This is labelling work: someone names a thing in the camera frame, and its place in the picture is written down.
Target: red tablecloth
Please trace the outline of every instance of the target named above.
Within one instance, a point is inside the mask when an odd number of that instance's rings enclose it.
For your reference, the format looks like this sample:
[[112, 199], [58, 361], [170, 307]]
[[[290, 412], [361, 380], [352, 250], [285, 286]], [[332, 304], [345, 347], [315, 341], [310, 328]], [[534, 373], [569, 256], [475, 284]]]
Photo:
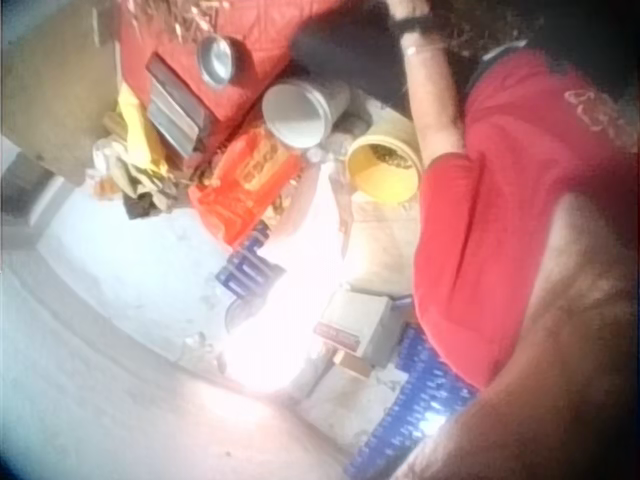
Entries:
[[246, 46], [234, 84], [222, 90], [208, 87], [200, 76], [196, 46], [182, 45], [162, 28], [140, 24], [140, 36], [121, 2], [121, 62], [124, 81], [145, 105], [149, 103], [151, 78], [146, 64], [154, 52], [173, 68], [217, 117], [205, 142], [212, 152], [224, 141], [245, 113], [289, 62], [289, 42], [306, 19], [329, 10], [340, 0], [231, 0], [220, 10], [218, 34]]

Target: yellow container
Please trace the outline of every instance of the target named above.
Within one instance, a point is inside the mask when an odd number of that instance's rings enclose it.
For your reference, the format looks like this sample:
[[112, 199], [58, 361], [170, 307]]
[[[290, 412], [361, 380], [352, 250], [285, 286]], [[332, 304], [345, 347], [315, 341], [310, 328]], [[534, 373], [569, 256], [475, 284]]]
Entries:
[[398, 204], [411, 199], [422, 176], [413, 123], [389, 112], [351, 145], [347, 172], [358, 190], [378, 202]]

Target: metal bowl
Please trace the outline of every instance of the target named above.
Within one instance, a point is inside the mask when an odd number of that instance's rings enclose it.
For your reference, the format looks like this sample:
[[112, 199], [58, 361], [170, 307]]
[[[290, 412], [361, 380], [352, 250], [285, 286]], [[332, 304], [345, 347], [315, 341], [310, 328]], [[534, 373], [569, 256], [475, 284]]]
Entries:
[[227, 85], [235, 73], [233, 48], [229, 40], [213, 35], [198, 44], [198, 67], [207, 85], [220, 89]]

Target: orange plastic bag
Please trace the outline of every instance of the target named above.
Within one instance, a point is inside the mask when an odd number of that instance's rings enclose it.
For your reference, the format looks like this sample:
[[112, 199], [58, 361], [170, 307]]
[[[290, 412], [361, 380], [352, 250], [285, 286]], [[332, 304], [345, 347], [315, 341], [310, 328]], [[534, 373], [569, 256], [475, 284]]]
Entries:
[[205, 227], [235, 249], [301, 168], [300, 155], [260, 125], [231, 143], [213, 186], [192, 186], [189, 198]]

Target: red cloth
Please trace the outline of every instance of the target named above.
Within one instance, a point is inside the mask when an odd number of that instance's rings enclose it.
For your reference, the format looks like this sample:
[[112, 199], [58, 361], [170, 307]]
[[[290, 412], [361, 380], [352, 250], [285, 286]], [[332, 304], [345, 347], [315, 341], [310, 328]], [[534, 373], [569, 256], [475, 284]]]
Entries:
[[182, 78], [218, 118], [207, 139], [212, 152], [238, 125], [251, 105], [289, 62], [289, 43], [298, 27], [340, 0], [242, 0], [219, 11], [217, 32], [238, 39], [246, 50], [233, 85], [221, 90], [207, 86], [200, 76], [195, 45], [172, 40], [163, 27], [139, 25], [121, 2], [120, 43], [122, 75], [145, 105], [149, 104], [151, 78], [146, 65], [154, 52]]
[[637, 204], [637, 161], [607, 98], [533, 51], [487, 72], [465, 118], [466, 155], [424, 175], [414, 287], [430, 341], [484, 387], [515, 348], [558, 200], [583, 193], [615, 221]]

